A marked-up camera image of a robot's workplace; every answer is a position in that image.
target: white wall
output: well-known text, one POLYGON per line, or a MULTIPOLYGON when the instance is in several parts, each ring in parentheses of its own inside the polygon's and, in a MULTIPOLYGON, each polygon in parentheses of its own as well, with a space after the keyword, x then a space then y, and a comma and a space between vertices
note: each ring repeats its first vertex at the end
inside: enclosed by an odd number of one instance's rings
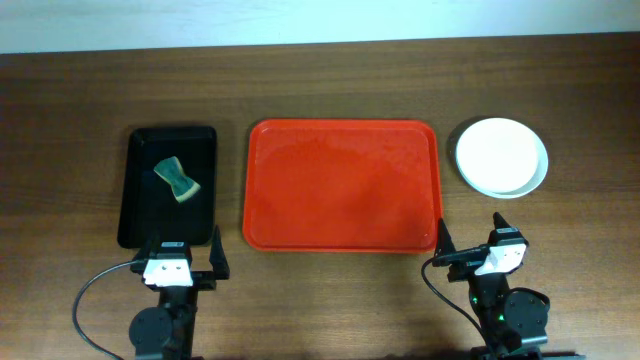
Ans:
POLYGON ((640 0, 0 0, 0 53, 640 30, 640 0))

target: red tray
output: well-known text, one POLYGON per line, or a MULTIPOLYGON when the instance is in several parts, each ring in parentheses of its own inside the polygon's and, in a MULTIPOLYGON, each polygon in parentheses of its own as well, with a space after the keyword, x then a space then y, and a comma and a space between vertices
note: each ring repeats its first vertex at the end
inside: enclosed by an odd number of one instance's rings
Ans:
POLYGON ((419 121, 270 119, 251 132, 243 233, 257 249, 421 253, 441 217, 436 138, 419 121))

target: wooden table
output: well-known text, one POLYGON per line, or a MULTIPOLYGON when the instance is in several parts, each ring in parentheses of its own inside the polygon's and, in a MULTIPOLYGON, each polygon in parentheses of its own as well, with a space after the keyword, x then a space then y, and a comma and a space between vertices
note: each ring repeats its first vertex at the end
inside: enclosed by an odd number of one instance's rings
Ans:
MULTIPOLYGON (((133 256, 116 243, 137 127, 219 135, 217 223, 232 279, 200 296, 194 355, 375 359, 466 350, 481 338, 422 282, 423 256, 262 253, 240 232, 247 134, 269 117, 415 118, 440 142, 445 219, 459 248, 499 210, 531 242, 510 277, 549 295, 547 350, 640 353, 640 34, 111 51, 0 57, 0 357, 103 359, 71 324, 91 276, 133 256), (517 200, 473 191, 445 154, 477 116, 517 119, 550 154, 517 200)), ((208 249, 194 250, 206 269, 208 249)), ((435 285, 466 309, 467 285, 435 285)), ((132 358, 127 331, 157 294, 116 272, 80 322, 132 358)))

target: white plate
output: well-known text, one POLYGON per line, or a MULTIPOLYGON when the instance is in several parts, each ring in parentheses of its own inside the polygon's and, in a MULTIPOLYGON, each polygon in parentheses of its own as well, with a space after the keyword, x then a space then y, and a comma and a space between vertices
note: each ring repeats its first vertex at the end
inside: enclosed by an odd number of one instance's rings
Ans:
POLYGON ((538 135, 503 118, 471 125, 458 139, 455 155, 460 174, 471 187, 501 199, 533 191, 549 168, 547 150, 538 135))

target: sponge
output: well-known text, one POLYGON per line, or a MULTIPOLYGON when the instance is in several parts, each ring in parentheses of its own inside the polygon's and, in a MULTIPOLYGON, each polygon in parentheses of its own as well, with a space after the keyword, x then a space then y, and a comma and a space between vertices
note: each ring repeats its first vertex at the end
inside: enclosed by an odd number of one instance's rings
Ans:
POLYGON ((189 200, 200 190, 200 185, 184 174, 180 160, 175 156, 160 161, 153 171, 171 185, 171 191, 178 203, 189 200))

